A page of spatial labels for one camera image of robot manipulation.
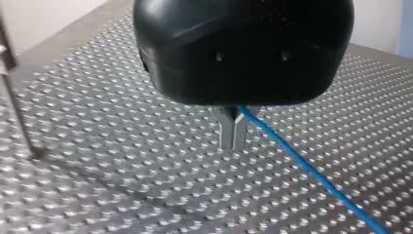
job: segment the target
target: white wall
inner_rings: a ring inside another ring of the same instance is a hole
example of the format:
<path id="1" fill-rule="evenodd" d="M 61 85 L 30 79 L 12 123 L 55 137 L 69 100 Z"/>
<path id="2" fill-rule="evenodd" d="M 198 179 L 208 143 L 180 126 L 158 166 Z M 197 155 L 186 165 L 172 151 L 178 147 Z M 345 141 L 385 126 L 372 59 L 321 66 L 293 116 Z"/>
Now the white wall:
<path id="1" fill-rule="evenodd" d="M 17 54 L 34 47 L 107 0 L 0 0 Z"/>
<path id="2" fill-rule="evenodd" d="M 356 10 L 352 42 L 396 53 L 402 0 L 354 0 Z"/>

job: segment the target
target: black plastic housing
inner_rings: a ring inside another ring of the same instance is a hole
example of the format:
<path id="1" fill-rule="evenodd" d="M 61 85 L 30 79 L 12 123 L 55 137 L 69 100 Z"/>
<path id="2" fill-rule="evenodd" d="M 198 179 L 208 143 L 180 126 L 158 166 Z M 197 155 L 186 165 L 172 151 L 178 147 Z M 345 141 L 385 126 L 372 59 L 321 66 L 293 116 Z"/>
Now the black plastic housing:
<path id="1" fill-rule="evenodd" d="M 352 0 L 136 0 L 155 88 L 178 102 L 284 105 L 329 87 L 348 47 Z"/>

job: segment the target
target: metal table surface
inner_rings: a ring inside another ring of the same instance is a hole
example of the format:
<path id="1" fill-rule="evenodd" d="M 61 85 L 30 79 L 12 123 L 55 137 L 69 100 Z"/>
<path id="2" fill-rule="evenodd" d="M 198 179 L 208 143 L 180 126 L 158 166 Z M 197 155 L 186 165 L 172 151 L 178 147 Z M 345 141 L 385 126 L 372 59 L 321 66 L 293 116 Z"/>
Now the metal table surface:
<path id="1" fill-rule="evenodd" d="M 19 101 L 40 159 L 0 108 L 1 233 L 369 233 L 267 136 L 218 149 L 206 107 L 161 97 L 131 13 L 33 74 Z M 413 232 L 413 62 L 351 46 L 334 84 L 259 117 L 392 231 Z"/>

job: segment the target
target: blue wire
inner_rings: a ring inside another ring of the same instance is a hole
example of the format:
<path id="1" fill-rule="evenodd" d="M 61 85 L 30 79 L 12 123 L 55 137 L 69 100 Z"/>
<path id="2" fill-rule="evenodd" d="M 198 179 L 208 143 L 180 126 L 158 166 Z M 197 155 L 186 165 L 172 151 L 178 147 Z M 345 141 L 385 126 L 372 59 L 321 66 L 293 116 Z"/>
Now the blue wire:
<path id="1" fill-rule="evenodd" d="M 273 129 L 268 127 L 266 123 L 259 120 L 252 115 L 245 106 L 240 106 L 241 113 L 253 124 L 261 128 L 270 138 L 272 138 L 277 144 L 279 144 L 296 162 L 298 162 L 309 174 L 314 176 L 333 196 L 338 198 L 347 206 L 349 210 L 354 212 L 359 218 L 363 219 L 367 225 L 369 225 L 374 231 L 379 234 L 389 234 L 389 232 L 382 227 L 376 220 L 371 218 L 368 214 L 362 211 L 356 204 L 340 192 L 324 175 L 318 172 L 310 163 L 308 163 L 303 157 L 279 136 Z"/>

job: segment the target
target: vertical pole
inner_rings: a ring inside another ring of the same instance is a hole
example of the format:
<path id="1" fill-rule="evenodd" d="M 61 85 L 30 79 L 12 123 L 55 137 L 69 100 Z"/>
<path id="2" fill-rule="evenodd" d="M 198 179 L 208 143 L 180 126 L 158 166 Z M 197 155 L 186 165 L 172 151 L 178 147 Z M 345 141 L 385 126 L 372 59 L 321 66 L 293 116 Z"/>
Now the vertical pole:
<path id="1" fill-rule="evenodd" d="M 16 120 L 16 127 L 19 131 L 19 135 L 21 136 L 22 143 L 30 152 L 30 156 L 34 156 L 36 154 L 36 148 L 33 146 L 28 130 L 24 125 L 23 116 L 19 110 L 19 103 L 14 94 L 13 86 L 9 80 L 4 61 L 1 59 L 1 56 L 5 53 L 5 51 L 6 48 L 0 45 L 0 94 L 4 96 L 5 101 L 11 110 L 10 112 L 12 117 Z"/>

